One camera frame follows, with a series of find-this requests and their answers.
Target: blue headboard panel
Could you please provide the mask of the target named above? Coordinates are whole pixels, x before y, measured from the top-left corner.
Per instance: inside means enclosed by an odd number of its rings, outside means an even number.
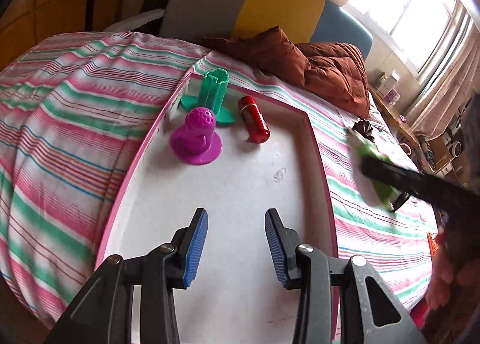
[[[370,32],[345,10],[325,0],[325,7],[310,42],[346,42],[360,49],[365,60],[373,38]]]

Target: yellow headboard panel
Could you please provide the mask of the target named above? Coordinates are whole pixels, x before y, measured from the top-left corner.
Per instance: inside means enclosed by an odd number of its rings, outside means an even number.
[[[325,0],[245,0],[230,34],[249,38],[280,26],[293,43],[309,42]]]

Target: bed sheet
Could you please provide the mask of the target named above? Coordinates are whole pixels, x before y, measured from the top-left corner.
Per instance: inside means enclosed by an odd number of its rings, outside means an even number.
[[[249,66],[179,40],[138,33],[52,37],[0,74],[0,270],[47,326],[90,276],[106,218],[143,136],[188,72],[229,71],[233,83],[306,111],[334,210],[338,255],[364,255],[407,309],[431,275],[431,207],[395,214],[358,194],[345,127],[357,117]],[[412,167],[381,117],[374,135]]]

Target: headboard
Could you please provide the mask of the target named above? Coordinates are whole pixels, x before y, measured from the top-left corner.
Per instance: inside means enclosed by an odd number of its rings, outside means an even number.
[[[169,0],[159,36],[198,43],[201,37],[249,38],[280,26],[293,43],[346,42],[365,59],[372,37],[328,0]]]

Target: brown jacket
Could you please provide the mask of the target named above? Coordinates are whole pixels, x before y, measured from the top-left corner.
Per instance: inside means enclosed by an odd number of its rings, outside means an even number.
[[[369,114],[367,75],[356,46],[336,42],[293,45],[278,26],[246,40],[209,37],[203,44],[361,118]]]

